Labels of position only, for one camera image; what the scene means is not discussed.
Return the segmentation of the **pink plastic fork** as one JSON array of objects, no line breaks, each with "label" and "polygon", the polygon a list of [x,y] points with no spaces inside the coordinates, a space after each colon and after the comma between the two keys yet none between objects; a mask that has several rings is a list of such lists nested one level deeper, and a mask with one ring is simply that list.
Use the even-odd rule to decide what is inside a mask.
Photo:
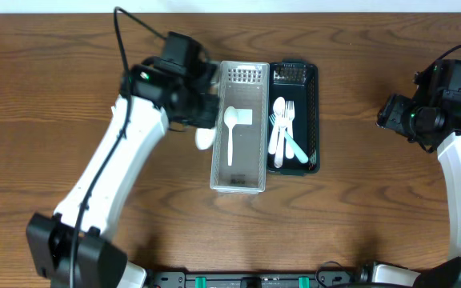
[{"label": "pink plastic fork", "polygon": [[276,120],[279,123],[279,139],[276,147],[275,152],[275,159],[274,159],[274,166],[275,168],[281,168],[283,165],[283,158],[284,158],[284,142],[285,142],[285,133],[287,128],[287,108],[283,110],[283,114],[281,117],[277,117]]}]

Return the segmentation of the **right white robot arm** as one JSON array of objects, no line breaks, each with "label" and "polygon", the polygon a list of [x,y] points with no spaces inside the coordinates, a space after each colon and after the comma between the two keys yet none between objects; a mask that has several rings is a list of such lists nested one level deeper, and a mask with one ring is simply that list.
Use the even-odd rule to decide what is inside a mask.
[{"label": "right white robot arm", "polygon": [[438,100],[394,94],[379,111],[377,124],[437,153],[447,188],[449,259],[422,273],[372,262],[360,270],[356,282],[372,287],[461,287],[461,94]]}]

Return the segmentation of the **white spoon hidden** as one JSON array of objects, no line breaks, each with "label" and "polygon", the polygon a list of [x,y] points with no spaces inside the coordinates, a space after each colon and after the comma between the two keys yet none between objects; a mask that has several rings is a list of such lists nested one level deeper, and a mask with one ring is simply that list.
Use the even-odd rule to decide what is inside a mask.
[{"label": "white spoon hidden", "polygon": [[208,150],[212,147],[215,138],[215,128],[197,128],[195,132],[195,145],[199,150]]}]

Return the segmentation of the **white spoon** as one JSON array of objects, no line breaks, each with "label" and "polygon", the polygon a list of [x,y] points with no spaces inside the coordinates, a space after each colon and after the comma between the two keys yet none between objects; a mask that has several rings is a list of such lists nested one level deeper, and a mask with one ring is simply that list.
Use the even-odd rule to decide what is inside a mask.
[{"label": "white spoon", "polygon": [[276,146],[279,138],[279,124],[276,122],[277,117],[283,115],[285,109],[285,99],[283,97],[278,97],[273,104],[273,114],[270,115],[270,120],[273,122],[273,127],[271,131],[271,137],[268,144],[268,153],[275,154]]},{"label": "white spoon", "polygon": [[238,112],[233,106],[228,106],[223,115],[224,124],[228,129],[227,140],[227,165],[231,166],[233,163],[233,129],[238,122]]}]

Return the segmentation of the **pale green plastic fork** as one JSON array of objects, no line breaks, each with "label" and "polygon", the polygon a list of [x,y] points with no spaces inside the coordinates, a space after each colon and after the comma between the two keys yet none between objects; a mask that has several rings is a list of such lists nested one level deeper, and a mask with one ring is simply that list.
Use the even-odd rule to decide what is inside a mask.
[{"label": "pale green plastic fork", "polygon": [[287,134],[287,129],[286,129],[286,133],[285,133],[285,142],[284,142],[284,158],[286,157],[286,146],[287,146],[287,142],[289,142],[293,148],[293,151],[294,151],[294,154],[299,162],[301,162],[302,164],[306,164],[308,163],[308,156],[307,154],[302,150],[302,148],[299,146],[299,144],[292,138],[290,137],[288,134]]}]

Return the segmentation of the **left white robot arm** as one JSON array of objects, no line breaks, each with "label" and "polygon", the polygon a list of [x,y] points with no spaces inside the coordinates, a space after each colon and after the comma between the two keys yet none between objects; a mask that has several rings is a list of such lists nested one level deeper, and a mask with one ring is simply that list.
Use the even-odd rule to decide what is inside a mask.
[{"label": "left white robot arm", "polygon": [[122,209],[152,150],[169,128],[166,107],[121,93],[82,176],[52,216],[26,227],[35,269],[52,287],[143,287],[148,273],[112,242]]}]

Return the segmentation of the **white plastic fork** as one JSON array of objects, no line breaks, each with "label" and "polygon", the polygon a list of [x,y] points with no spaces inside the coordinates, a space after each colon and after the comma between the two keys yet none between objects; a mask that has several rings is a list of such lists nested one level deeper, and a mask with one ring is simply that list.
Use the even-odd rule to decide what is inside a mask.
[{"label": "white plastic fork", "polygon": [[[295,104],[293,101],[287,101],[287,106],[286,106],[286,111],[287,111],[287,134],[292,137],[293,136],[293,127],[292,127],[292,122],[295,118]],[[289,142],[287,142],[286,146],[286,158],[292,159],[295,156],[293,148]]]}]

